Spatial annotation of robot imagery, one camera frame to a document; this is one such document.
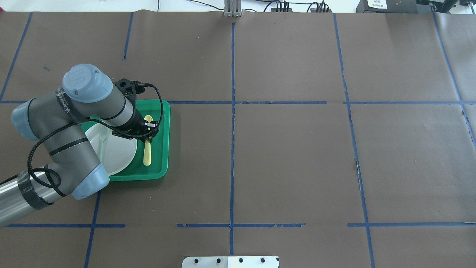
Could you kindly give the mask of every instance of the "metal bracket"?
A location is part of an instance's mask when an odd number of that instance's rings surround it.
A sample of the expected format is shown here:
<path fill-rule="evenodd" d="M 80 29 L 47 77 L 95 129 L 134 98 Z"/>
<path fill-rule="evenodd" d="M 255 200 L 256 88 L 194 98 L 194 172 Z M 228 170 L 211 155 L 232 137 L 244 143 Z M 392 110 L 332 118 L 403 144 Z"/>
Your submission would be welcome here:
<path fill-rule="evenodd" d="M 187 257 L 182 262 L 182 268 L 279 268 L 279 257 Z"/>
<path fill-rule="evenodd" d="M 225 0 L 225 17 L 241 17 L 241 0 Z"/>

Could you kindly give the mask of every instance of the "green tray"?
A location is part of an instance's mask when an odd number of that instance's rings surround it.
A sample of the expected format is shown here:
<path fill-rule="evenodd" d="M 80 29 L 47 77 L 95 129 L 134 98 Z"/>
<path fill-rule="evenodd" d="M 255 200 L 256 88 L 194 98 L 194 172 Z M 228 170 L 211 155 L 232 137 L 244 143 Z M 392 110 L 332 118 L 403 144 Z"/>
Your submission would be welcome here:
<path fill-rule="evenodd" d="M 144 143 L 137 140 L 137 151 L 134 159 L 132 159 L 132 162 L 121 172 L 109 176 L 111 182 L 155 180 L 165 175 L 169 167 L 170 105 L 166 101 L 163 101 L 163 104 L 164 117 L 162 123 L 160 123 L 160 130 L 150 144 L 152 164 L 149 166 L 143 164 Z M 154 120 L 160 118 L 159 100 L 138 100 L 136 108 L 142 116 L 150 114 Z M 81 125 L 81 127 L 83 131 L 86 131 L 94 124 L 96 123 L 89 122 Z"/>

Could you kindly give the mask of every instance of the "silver cylinder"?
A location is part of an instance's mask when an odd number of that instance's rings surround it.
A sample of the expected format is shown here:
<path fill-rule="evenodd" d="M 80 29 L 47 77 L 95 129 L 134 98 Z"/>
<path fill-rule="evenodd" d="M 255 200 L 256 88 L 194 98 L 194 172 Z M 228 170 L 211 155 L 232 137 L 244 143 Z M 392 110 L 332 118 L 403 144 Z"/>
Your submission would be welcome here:
<path fill-rule="evenodd" d="M 44 172 L 36 172 L 35 174 L 40 180 L 44 182 L 48 181 Z M 40 185 L 33 180 L 31 176 L 30 181 L 38 196 L 42 197 L 47 202 L 53 203 L 61 198 L 54 189 Z M 36 209 L 32 208 L 21 195 L 17 179 L 0 185 L 0 200 L 0 227 L 4 227 L 17 219 L 36 211 Z"/>

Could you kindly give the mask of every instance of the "gray robot arm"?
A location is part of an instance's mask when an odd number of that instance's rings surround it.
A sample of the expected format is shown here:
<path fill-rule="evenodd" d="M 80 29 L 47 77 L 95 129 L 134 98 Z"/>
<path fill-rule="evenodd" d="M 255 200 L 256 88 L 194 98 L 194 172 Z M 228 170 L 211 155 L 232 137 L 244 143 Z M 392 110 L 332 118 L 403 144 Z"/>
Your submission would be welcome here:
<path fill-rule="evenodd" d="M 118 136 L 151 139 L 159 122 L 145 121 L 135 109 L 135 99 L 131 103 L 126 97 L 128 89 L 136 93 L 137 85 L 137 81 L 121 80 L 116 86 L 95 66 L 80 64 L 65 74 L 62 87 L 55 92 L 23 103 L 13 111 L 15 128 L 30 140 L 44 140 L 52 162 L 43 168 L 29 166 L 29 171 L 0 185 L 0 227 L 48 207 L 63 196 L 72 194 L 83 199 L 109 183 L 104 166 L 79 124 L 95 115 L 114 127 Z"/>

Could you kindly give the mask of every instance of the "white label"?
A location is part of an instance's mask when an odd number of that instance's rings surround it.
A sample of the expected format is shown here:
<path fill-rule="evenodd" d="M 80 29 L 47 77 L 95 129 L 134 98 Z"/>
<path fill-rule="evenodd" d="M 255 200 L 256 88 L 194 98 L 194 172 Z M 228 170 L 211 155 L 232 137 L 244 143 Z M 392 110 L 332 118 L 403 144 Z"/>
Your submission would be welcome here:
<path fill-rule="evenodd" d="M 367 3 L 374 9 L 387 9 L 387 0 L 367 0 Z"/>

